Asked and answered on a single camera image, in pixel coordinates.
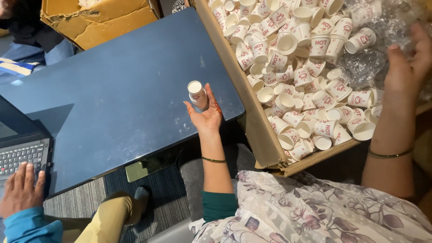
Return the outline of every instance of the green sleeve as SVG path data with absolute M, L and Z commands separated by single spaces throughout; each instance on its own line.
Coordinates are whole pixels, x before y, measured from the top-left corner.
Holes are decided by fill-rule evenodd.
M 237 198 L 231 193 L 202 192 L 206 223 L 232 217 L 237 211 Z

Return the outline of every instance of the laptop keyboard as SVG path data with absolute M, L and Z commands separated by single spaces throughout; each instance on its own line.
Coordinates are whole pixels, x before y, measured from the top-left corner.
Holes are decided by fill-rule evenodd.
M 42 156 L 44 154 L 44 144 L 23 147 L 0 153 L 0 176 L 9 175 L 18 170 L 18 166 L 27 161 L 32 163 L 35 168 L 35 180 L 41 170 Z

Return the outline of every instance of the blue sleeve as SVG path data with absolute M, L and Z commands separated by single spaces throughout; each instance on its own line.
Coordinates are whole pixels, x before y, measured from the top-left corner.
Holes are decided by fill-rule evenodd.
M 235 215 L 237 198 L 231 193 L 202 192 L 203 218 L 206 223 Z
M 4 220 L 7 243 L 60 243 L 63 225 L 57 220 L 48 224 L 44 208 L 29 208 Z

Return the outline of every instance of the open cardboard box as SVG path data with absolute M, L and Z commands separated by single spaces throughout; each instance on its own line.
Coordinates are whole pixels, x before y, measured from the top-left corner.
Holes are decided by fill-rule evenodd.
M 78 0 L 42 0 L 41 20 L 82 50 L 158 19 L 156 0 L 103 0 L 89 8 Z
M 246 74 L 241 70 L 230 44 L 223 37 L 222 30 L 208 7 L 208 2 L 206 0 L 192 0 L 191 4 L 195 6 L 245 106 L 246 116 L 241 123 L 257 159 L 256 168 L 279 169 L 280 172 L 275 174 L 290 176 L 360 143 L 352 139 L 346 143 L 332 146 L 328 150 L 315 152 L 299 162 L 288 165 L 288 157 L 271 128 L 267 116 L 264 114 L 264 110 L 246 78 Z M 432 108 L 432 102 L 419 106 L 417 114 L 423 113 L 430 108 Z

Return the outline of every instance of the scratched surface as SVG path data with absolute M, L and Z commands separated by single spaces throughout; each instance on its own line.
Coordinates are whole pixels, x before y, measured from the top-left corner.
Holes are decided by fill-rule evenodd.
M 53 196 L 196 134 L 183 104 L 192 80 L 211 84 L 225 120 L 245 112 L 187 8 L 0 86 L 0 94 L 55 136 Z

